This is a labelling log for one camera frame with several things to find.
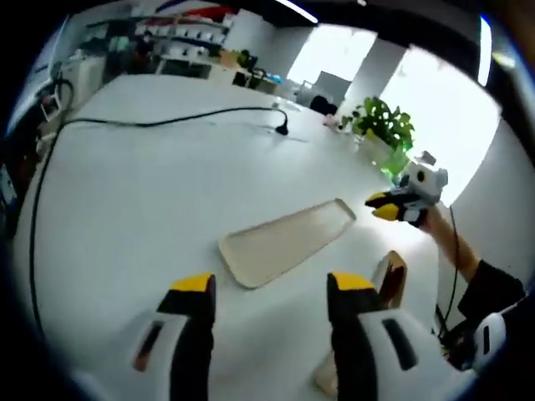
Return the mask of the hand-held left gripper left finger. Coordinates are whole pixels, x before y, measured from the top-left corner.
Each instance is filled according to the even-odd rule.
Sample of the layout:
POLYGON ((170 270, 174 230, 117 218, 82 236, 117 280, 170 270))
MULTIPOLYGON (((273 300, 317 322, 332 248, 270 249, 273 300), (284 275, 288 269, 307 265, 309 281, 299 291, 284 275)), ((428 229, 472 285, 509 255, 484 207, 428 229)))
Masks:
POLYGON ((91 400, 206 400, 216 278, 172 283, 158 307, 134 317, 97 353, 79 385, 91 400))

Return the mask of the person's right hand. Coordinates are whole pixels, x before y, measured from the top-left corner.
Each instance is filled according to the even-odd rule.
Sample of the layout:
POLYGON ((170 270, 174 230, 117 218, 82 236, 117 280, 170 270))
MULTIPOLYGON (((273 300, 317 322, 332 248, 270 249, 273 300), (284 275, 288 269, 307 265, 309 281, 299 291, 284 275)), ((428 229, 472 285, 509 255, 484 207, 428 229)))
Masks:
POLYGON ((448 227, 448 223, 439 208, 437 206, 428 207, 425 210, 425 218, 420 224, 420 229, 431 236, 436 236, 441 233, 444 227, 448 227))

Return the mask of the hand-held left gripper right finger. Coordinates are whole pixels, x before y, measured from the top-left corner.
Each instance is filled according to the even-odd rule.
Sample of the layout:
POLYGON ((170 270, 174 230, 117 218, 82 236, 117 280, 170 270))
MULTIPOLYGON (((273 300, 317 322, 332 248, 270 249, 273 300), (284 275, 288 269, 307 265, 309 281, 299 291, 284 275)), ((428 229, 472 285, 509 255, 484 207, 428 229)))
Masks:
POLYGON ((327 275, 339 400, 446 400, 454 372, 438 339, 407 311, 381 303, 372 282, 327 275))

